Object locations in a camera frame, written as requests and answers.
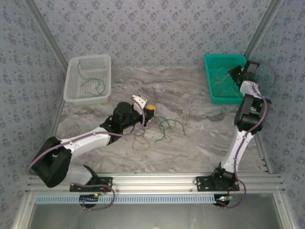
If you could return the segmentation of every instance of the wire bundle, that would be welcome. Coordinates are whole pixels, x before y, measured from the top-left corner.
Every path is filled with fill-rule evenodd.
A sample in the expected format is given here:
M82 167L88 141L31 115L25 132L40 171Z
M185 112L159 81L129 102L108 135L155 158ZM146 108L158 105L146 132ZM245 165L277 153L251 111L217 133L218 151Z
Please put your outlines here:
M152 128L155 125L158 125L159 131L156 131L153 134L152 138L150 140L147 140L147 137L144 136L146 131L148 129ZM134 136L132 148L135 149L135 150L138 150L138 151L148 151L148 150L150 150L151 141L154 139L156 134L160 134L162 137L160 139L155 140L155 142L154 142L155 144L159 141L164 141L164 139L165 139L164 142L171 143L173 140L167 134L167 131L168 130L173 131L174 129L181 130L181 131L183 131L183 134L186 135L184 125L180 121L178 121L176 119L167 119L167 118L164 118L162 116L153 117L152 125L143 129L142 132L140 132L140 134ZM140 143L142 146L147 145L147 147L144 147L144 149L135 148L135 142Z
M217 97L221 97L221 98L223 98L223 97L228 97L227 96L227 94L229 93L230 95L232 95L232 88L231 87L229 87L229 86L227 86L226 84L222 84L222 83L224 83L224 81L228 78L228 77L230 77L230 74L228 73L228 74L226 74L223 78L222 78L222 80L220 80L219 79L219 77L218 77L218 74L219 74L219 72L220 71L225 71L225 72L227 72L227 70L225 69L225 68L227 68L227 67L222 67L222 68L220 68L217 72L216 72L216 74L215 74L215 77L216 77L216 79L217 79L217 82L215 82L213 85L212 85L212 89L213 89L213 92L215 93L215 92L217 92L217 91L219 91L219 90L214 90L214 88L215 88L215 86L217 86L217 87L221 87L222 89L221 89L221 94L218 94L218 93L216 93L215 94L215 96L217 96ZM240 98L240 97L242 97L242 94L238 91L238 90L236 90L235 89L235 95L236 95L236 97L237 98Z
M90 77L90 78L83 77L83 75L80 72L80 68L79 68L80 64L81 64L81 62L78 63L77 70L78 70L78 73L79 73L80 77L85 80L85 82L81 85L81 87L83 87L86 83L88 83L90 81L97 81L98 85L95 88L95 90L97 91L97 94L94 94L94 93L91 93L91 92L85 92L85 93L91 94L93 96L101 96L103 94L103 92L105 91L105 88L106 88L104 81L102 79L98 79L98 78L94 78L94 77ZM102 92L99 92L99 87L100 87L101 83L103 84L103 90L102 90Z

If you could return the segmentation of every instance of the marble surface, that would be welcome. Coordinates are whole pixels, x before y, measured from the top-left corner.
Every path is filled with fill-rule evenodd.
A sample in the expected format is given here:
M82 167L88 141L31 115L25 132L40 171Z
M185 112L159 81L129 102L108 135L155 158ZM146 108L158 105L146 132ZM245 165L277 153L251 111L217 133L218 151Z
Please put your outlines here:
M149 103L156 106L156 115L183 122L186 136L174 129L168 132L171 143L155 144L160 137L160 134L153 137L158 131L155 125L145 134L147 140L153 139L147 151L132 148L134 136L122 137L114 144L83 154L73 160L73 164L88 165L96 172L212 172L218 166L234 136L237 106L211 103L202 68L112 69L112 92L108 102L65 103L56 136L68 138L91 131L112 115L119 102L131 103L133 94L148 98ZM147 145L134 144L136 149L144 147ZM239 170L263 171L254 139L246 149Z

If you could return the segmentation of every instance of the robotic arm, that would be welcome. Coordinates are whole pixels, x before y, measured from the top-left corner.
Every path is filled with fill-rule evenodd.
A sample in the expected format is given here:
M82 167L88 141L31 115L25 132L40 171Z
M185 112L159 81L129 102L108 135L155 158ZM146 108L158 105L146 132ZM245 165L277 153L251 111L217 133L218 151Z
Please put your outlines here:
M88 166L70 165L70 162L94 148L117 141L124 129L138 122L144 122L143 125L146 126L154 116L154 107L145 108L147 100L140 96L134 95L132 98L135 101L133 105L127 102L119 103L112 116L88 133L68 139L59 140L56 137L47 139L30 168L32 167L47 187L54 187L61 182L95 185L97 176L92 169Z
M244 68L237 66L229 71L244 98L234 119L235 135L225 158L212 175L196 178L197 190L200 192L228 191L231 188L235 191L240 190L236 177L240 160L251 139L263 128L265 115L268 112L268 109L265 111L264 100L259 96L258 85L254 81L258 66L258 62L247 61ZM269 99L265 101L269 108L271 101Z

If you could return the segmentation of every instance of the mesh basket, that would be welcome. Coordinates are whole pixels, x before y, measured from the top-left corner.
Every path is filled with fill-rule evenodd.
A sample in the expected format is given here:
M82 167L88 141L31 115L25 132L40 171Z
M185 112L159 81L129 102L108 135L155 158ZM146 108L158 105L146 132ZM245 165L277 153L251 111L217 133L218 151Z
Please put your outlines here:
M105 103L111 92L109 55L79 56L70 59L63 98L75 104Z
M246 58L242 55L213 54L204 57L210 96L214 104L240 104L243 95L234 84L229 70L241 65L244 67Z

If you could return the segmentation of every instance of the wall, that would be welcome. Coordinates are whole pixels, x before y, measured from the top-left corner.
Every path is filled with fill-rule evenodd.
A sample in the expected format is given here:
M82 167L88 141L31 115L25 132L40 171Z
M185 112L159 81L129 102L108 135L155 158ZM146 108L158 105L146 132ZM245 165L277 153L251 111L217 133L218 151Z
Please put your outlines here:
M0 9L0 228L8 229L65 74L22 1L0 1Z
M245 50L269 0L35 0L67 60L115 67L202 65Z
M283 173L301 228L305 228L305 2L285 0L254 53L273 65L278 81L263 90L272 109L262 130L275 173ZM262 68L259 81L271 84Z

